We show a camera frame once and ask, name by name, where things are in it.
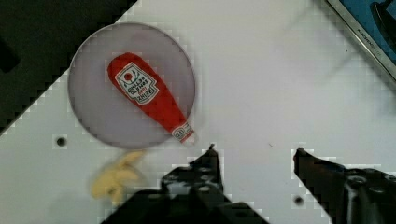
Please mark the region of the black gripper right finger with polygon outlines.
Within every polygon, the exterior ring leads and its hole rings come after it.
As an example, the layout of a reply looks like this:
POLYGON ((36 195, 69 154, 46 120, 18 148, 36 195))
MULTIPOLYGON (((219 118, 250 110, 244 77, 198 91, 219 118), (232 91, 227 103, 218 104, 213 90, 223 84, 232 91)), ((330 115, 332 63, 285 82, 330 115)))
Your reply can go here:
POLYGON ((346 168, 302 148, 294 173, 326 211, 332 224, 396 224, 396 179, 373 168, 346 168))

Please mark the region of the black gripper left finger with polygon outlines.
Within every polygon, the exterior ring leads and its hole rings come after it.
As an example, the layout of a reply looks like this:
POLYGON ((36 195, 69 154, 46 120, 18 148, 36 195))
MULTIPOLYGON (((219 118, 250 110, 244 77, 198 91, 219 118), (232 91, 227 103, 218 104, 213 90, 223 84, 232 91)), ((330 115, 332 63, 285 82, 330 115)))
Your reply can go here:
POLYGON ((202 156, 169 172, 159 189, 136 192, 101 224, 269 224, 246 203, 225 194, 219 154, 202 156))

